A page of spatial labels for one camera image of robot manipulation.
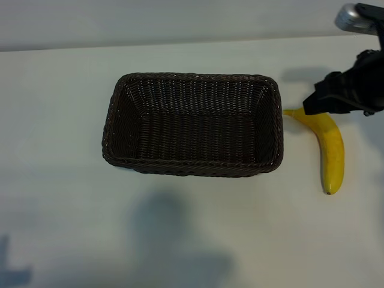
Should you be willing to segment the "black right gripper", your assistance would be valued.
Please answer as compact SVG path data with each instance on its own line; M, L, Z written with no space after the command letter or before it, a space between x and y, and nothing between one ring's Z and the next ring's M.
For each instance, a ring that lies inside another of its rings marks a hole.
M372 116L383 111L383 51L365 50L356 57L352 68L329 73L314 85L303 108L306 115L362 111Z

